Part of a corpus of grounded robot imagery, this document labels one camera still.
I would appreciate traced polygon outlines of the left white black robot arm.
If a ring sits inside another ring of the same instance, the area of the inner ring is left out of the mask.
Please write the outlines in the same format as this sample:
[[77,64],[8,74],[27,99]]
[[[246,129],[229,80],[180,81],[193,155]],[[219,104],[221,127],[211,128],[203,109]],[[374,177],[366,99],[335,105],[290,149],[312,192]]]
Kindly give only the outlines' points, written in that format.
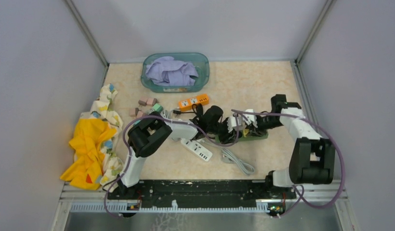
[[109,192],[106,198],[134,198],[146,159],[168,138],[195,141],[224,131],[221,123],[223,111],[220,107],[212,106],[206,112],[199,110],[199,107],[194,106],[195,117],[187,121],[169,119],[159,112],[151,112],[129,123],[123,134],[123,141],[128,149],[125,164],[118,178],[113,181],[117,188]]

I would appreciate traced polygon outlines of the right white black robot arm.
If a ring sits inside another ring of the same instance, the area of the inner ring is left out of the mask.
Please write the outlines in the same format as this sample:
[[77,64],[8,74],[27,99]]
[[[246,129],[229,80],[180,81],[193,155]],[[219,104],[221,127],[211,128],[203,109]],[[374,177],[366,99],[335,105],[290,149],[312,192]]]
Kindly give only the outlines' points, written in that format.
[[264,191],[268,197],[280,198],[291,191],[292,185],[332,183],[334,145],[305,121],[299,103],[288,102],[285,94],[276,94],[271,98],[271,112],[257,115],[250,109],[245,112],[245,121],[250,121],[260,132],[284,127],[295,142],[289,166],[272,170],[265,177]]

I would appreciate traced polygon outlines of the green power strip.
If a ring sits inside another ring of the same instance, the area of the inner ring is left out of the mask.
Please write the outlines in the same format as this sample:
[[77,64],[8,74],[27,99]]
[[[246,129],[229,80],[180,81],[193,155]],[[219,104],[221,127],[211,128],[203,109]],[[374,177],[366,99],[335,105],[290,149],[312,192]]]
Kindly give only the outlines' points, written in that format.
[[266,136],[248,136],[248,137],[243,137],[243,131],[241,131],[239,133],[239,138],[238,138],[238,142],[244,142],[244,141],[255,141],[255,140],[264,140],[268,137],[268,135]]

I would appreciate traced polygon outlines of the white power strip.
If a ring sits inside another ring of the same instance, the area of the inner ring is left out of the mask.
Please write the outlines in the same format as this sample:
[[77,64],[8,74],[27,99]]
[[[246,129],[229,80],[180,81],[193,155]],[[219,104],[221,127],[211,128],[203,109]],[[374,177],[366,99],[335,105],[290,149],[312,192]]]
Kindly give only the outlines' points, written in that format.
[[205,148],[197,141],[181,139],[180,142],[185,149],[187,149],[189,152],[199,157],[203,161],[208,162],[213,156],[213,153],[210,150]]

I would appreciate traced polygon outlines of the orange power strip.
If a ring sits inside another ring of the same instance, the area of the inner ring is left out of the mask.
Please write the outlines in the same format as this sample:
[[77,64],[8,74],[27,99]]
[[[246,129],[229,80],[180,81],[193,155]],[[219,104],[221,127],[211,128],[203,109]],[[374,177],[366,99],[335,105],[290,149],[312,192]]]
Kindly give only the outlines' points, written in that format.
[[210,99],[207,94],[201,94],[196,97],[188,98],[178,102],[178,107],[181,112],[192,110],[193,105],[201,104],[202,106],[209,104]]

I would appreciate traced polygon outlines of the yellow plug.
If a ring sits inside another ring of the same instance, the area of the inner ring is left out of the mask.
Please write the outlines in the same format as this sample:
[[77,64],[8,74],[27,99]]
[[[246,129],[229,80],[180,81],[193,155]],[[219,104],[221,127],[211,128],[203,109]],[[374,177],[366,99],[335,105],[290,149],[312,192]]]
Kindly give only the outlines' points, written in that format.
[[243,130],[243,137],[248,137],[250,134],[250,130],[249,129],[244,129]]

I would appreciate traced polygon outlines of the pink plug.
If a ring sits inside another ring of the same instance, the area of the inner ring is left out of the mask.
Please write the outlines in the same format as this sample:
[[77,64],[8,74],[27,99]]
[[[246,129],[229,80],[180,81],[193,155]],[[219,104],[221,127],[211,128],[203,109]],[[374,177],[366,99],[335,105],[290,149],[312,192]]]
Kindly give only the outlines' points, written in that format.
[[154,106],[158,100],[156,98],[147,98],[146,105],[148,106]]
[[139,104],[140,106],[147,106],[147,100],[145,100],[145,99],[140,99],[140,100],[138,101],[138,104]]
[[143,117],[143,116],[145,116],[145,115],[146,115],[145,112],[143,112],[143,111],[138,111],[138,113],[137,113],[137,115],[136,115],[136,118],[140,118],[140,117]]
[[129,116],[131,117],[136,117],[137,114],[139,112],[139,108],[135,107],[135,108],[130,108],[129,109]]

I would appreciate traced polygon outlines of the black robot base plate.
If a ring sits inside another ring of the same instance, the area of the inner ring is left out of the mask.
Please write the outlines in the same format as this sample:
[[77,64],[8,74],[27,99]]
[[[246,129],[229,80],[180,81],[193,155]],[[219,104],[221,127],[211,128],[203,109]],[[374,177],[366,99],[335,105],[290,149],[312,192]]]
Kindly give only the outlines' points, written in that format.
[[142,208],[252,208],[262,199],[295,199],[290,188],[275,188],[265,180],[141,180],[120,184],[109,200],[140,200]]

